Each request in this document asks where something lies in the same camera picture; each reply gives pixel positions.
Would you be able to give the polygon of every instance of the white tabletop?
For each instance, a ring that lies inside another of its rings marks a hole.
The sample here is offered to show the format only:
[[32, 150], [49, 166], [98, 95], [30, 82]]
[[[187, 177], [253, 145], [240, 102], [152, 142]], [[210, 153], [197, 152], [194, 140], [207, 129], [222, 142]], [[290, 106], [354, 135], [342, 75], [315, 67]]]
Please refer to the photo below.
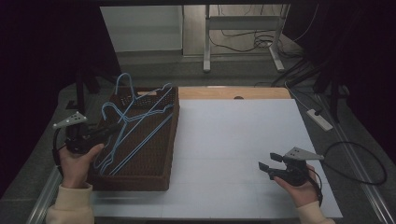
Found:
[[[259, 169], [270, 153], [315, 152], [297, 104], [277, 100], [180, 100], [168, 191], [96, 191], [97, 217], [278, 219], [297, 217], [288, 193]], [[318, 161], [322, 211], [342, 217]]]

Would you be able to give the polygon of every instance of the sleeve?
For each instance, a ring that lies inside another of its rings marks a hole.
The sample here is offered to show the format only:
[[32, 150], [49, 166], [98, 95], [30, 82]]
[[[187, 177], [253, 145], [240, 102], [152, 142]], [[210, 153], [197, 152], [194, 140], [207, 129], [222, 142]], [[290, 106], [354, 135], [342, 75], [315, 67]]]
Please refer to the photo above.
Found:
[[47, 224], [92, 224], [94, 223], [91, 208], [92, 185], [87, 189], [66, 189], [59, 186], [55, 204], [48, 210]]
[[297, 208], [302, 224], [335, 224], [335, 222], [323, 216], [319, 202], [309, 203]]

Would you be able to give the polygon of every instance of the white wall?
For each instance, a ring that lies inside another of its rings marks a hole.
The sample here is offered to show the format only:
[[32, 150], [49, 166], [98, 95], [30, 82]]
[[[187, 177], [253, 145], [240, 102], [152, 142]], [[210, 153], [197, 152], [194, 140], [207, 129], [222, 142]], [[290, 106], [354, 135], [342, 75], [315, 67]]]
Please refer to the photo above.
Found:
[[182, 49], [182, 8], [101, 7], [114, 50]]

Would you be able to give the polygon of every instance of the brown wooden box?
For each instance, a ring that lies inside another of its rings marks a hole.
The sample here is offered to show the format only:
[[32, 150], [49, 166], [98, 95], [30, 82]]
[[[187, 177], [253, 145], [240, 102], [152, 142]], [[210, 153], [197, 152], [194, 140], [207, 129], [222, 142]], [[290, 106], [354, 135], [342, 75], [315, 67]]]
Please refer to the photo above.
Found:
[[[135, 95], [138, 95], [138, 93], [156, 89], [158, 88], [134, 88], [134, 92]], [[92, 164], [88, 175], [88, 183], [93, 184], [93, 190], [164, 191], [169, 189], [179, 112], [178, 88], [164, 88], [161, 91], [157, 91], [155, 95], [147, 95], [136, 100], [132, 109], [127, 113], [127, 117], [131, 118], [148, 112], [161, 97], [163, 99], [153, 110], [164, 109], [165, 106], [170, 104], [174, 106], [166, 109], [163, 113], [142, 119], [120, 145], [117, 153], [114, 154], [114, 161], [106, 168], [103, 175], [99, 175], [98, 169], [94, 169]], [[118, 94], [113, 94], [109, 102], [114, 103], [121, 111], [124, 111], [131, 99], [131, 89], [129, 87], [120, 87]], [[106, 107], [105, 111], [107, 118], [100, 121], [100, 127], [116, 123], [120, 118], [110, 106]], [[172, 118], [166, 121], [161, 129], [116, 174], [109, 175], [110, 171], [127, 157], [170, 114], [172, 114]], [[132, 129], [136, 123], [137, 121], [128, 123], [127, 129]], [[117, 136], [118, 133], [110, 138], [111, 147], [107, 147], [102, 151], [97, 158], [98, 161], [102, 161], [108, 151], [112, 149]]]

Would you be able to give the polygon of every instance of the human hand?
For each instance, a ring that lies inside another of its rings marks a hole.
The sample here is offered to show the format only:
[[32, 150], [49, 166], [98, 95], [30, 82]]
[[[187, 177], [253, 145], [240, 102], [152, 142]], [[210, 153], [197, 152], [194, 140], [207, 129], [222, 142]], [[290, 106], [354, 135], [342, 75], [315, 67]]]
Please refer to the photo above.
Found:
[[[315, 168], [313, 166], [308, 164], [306, 166], [309, 170], [315, 171]], [[309, 171], [309, 175], [313, 180], [317, 181], [314, 172]], [[274, 177], [274, 180], [280, 187], [282, 187], [289, 193], [296, 207], [301, 207], [318, 200], [317, 192], [314, 186], [312, 186], [309, 181], [306, 181], [306, 183], [299, 187], [294, 187], [277, 176]]]
[[67, 150], [66, 146], [62, 147], [59, 150], [62, 171], [64, 172], [62, 187], [67, 189], [87, 188], [86, 181], [90, 163], [101, 152], [104, 146], [103, 144], [96, 145], [84, 155], [74, 154]]

